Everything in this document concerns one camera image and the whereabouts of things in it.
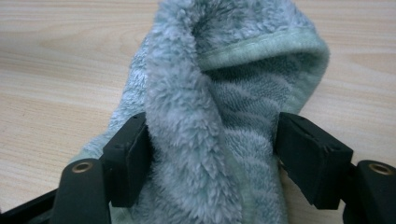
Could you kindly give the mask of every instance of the tabletop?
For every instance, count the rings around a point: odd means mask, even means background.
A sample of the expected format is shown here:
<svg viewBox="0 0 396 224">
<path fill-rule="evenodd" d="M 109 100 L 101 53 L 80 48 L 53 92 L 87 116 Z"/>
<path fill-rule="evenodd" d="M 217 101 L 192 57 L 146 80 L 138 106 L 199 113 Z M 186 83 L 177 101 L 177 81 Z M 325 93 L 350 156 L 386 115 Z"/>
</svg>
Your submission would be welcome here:
<svg viewBox="0 0 396 224">
<path fill-rule="evenodd" d="M 331 60 L 301 115 L 396 166 L 396 2 L 295 0 Z M 102 133 L 157 1 L 0 2 L 0 208 L 57 188 L 67 162 Z M 342 223 L 283 174 L 290 223 Z"/>
</svg>

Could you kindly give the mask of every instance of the wood grain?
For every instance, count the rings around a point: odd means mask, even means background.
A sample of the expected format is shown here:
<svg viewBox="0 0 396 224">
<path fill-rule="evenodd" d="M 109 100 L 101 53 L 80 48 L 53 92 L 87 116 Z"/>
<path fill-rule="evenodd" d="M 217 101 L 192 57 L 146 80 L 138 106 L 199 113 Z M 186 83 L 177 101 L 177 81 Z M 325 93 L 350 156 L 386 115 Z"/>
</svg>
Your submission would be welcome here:
<svg viewBox="0 0 396 224">
<path fill-rule="evenodd" d="M 355 150 L 396 166 L 396 2 L 298 0 L 332 52 L 302 115 Z M 157 1 L 0 2 L 0 207 L 58 185 L 101 133 Z M 282 175 L 290 223 L 342 223 Z"/>
</svg>

